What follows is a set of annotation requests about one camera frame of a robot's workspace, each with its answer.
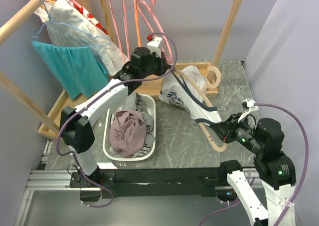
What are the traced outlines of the white navy trimmed tank top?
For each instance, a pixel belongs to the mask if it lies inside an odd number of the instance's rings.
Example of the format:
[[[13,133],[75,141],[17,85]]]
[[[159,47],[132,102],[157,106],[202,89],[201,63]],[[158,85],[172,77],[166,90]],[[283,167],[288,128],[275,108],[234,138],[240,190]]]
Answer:
[[[162,79],[159,99],[164,103],[185,109],[190,113],[191,119],[197,123],[203,122],[208,125],[221,122],[217,108],[205,105],[203,97],[186,77],[189,77],[200,89],[204,87],[208,79],[201,75],[194,65],[184,68],[181,72],[185,76],[172,72]]]

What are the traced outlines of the mauve tank top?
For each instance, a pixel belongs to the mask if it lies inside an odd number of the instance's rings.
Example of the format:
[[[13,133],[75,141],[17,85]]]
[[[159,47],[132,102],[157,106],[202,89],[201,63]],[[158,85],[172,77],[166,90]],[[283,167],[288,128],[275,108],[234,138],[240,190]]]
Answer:
[[[122,157],[131,157],[144,146],[147,126],[140,112],[119,110],[110,127],[109,142]]]

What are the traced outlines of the thick pink plastic hanger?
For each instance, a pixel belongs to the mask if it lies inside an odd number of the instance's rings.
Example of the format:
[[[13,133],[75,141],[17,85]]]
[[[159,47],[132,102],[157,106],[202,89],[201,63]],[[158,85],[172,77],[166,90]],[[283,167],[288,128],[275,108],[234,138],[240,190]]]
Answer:
[[[149,21],[147,20],[147,18],[143,14],[142,10],[140,9],[139,4],[142,4],[146,8],[146,10],[149,12],[152,20],[154,21],[156,27],[159,30],[159,32],[164,33],[164,30],[163,30],[158,18],[156,17],[155,12],[154,12],[154,7],[155,7],[157,1],[150,0],[149,4],[147,4],[145,0],[136,0],[136,2],[137,2],[137,6],[136,6],[137,11],[140,14],[140,16],[142,17],[142,19],[144,20],[144,22],[146,23],[146,25],[148,26],[149,30],[151,32],[155,32],[154,29],[151,27],[151,24],[149,23]],[[168,42],[168,38],[166,36],[162,36],[162,38],[164,39],[164,43],[165,43],[165,46],[167,48],[167,51],[164,52],[165,59],[167,60],[168,63],[173,63],[173,55],[172,55],[171,46]]]

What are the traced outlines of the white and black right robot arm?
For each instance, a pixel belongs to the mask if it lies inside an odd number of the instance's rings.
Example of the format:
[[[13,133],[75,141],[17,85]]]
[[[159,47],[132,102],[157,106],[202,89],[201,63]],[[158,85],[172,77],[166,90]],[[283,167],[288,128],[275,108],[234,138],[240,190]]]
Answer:
[[[226,121],[212,123],[210,128],[224,143],[236,141],[254,154],[254,167],[261,179],[267,205],[262,205],[236,160],[220,164],[220,183],[235,190],[252,226],[296,225],[295,210],[289,202],[295,191],[296,170],[292,160],[281,150],[284,139],[281,124],[262,118],[251,128],[248,119],[241,120],[240,116],[232,114]]]

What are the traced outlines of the beige wooden hanger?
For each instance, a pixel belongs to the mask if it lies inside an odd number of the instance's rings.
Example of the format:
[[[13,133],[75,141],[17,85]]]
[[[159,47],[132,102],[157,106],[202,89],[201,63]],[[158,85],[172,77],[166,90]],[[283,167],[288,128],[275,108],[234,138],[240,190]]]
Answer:
[[[212,103],[210,102],[210,100],[207,98],[206,96],[206,90],[207,89],[215,89],[217,88],[217,86],[219,85],[220,81],[221,81],[221,73],[219,71],[219,69],[215,66],[209,66],[207,68],[208,73],[214,73],[216,75],[216,81],[215,83],[210,83],[209,81],[207,81],[203,87],[203,89],[200,89],[192,79],[190,79],[187,75],[185,75],[184,72],[181,72],[178,69],[174,69],[173,72],[180,75],[183,79],[186,79],[194,88],[195,90],[199,93],[199,95],[202,97],[203,101],[206,103],[206,105],[208,107],[212,107]],[[224,152],[227,149],[227,144],[223,143],[223,145],[221,147],[217,146],[216,143],[214,142],[212,136],[210,135],[209,131],[206,128],[206,125],[204,125],[203,123],[199,123],[201,129],[203,130],[205,136],[207,137],[209,143],[211,144],[212,148],[216,151],[216,152]]]

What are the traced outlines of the thin pink wire hanger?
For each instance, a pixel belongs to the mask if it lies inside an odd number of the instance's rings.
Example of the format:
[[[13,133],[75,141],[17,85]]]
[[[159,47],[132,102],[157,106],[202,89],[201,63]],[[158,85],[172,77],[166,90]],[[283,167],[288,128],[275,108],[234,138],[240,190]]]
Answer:
[[[116,22],[114,10],[113,10],[112,0],[109,0],[109,6],[110,6],[110,10],[111,10],[111,16],[112,16],[114,30],[115,30],[115,34],[116,34],[116,38],[117,38],[118,47],[119,47],[119,50],[121,52],[122,61],[123,61],[123,63],[125,63],[125,57],[124,57],[124,53],[122,50],[122,44],[121,44],[121,40],[120,40],[118,28],[117,28],[117,22]]]

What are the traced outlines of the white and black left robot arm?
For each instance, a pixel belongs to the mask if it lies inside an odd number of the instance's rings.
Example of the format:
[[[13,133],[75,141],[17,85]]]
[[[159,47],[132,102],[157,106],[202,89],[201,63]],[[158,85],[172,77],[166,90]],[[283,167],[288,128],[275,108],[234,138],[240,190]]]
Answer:
[[[115,103],[133,93],[144,81],[151,81],[164,77],[175,64],[168,64],[163,52],[156,53],[146,47],[137,47],[131,59],[102,90],[81,105],[71,108],[66,106],[61,113],[60,131],[58,138],[70,148],[80,170],[82,181],[88,187],[99,183],[99,166],[90,148],[95,136],[93,125]]]

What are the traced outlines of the orange plastic hanger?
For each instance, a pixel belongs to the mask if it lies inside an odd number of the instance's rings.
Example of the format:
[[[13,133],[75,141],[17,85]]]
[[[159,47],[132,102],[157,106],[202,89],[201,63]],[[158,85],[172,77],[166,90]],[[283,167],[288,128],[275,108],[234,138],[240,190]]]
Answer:
[[[135,15],[135,27],[136,27],[138,47],[141,47],[142,42],[141,42],[140,28],[139,28],[138,0],[134,0],[134,15]]]

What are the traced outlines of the black white striped tank top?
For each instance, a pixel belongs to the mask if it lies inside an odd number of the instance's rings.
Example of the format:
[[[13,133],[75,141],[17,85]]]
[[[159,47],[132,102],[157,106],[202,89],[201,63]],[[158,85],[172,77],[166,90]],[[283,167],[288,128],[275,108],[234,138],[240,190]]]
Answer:
[[[143,157],[143,156],[147,155],[151,151],[151,149],[152,149],[152,146],[143,146],[143,148],[141,150],[139,150],[137,153],[132,155],[132,158]]]

